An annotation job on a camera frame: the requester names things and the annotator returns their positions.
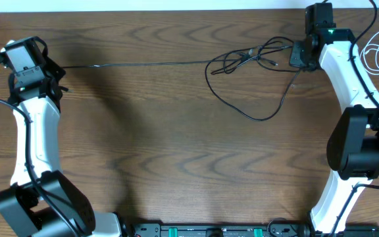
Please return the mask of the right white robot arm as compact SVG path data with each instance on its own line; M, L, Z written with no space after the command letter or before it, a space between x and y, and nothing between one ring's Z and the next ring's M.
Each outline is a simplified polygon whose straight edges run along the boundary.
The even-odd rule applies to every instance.
M294 43L289 64L300 70L323 70L341 108L326 156L330 175L318 203L298 236L373 236L377 230L348 227L346 220L365 189L379 190L379 92L359 56L358 37L338 28L332 4L323 1L305 9L303 41Z

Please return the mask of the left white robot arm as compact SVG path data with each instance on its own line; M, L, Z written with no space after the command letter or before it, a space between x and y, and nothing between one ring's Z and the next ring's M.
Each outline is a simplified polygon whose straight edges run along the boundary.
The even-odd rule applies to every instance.
M94 211L63 174L59 161L59 82L65 71L37 36L10 41L0 63L11 69L7 104L17 125L10 186L0 191L0 214L17 236L122 236L116 213Z

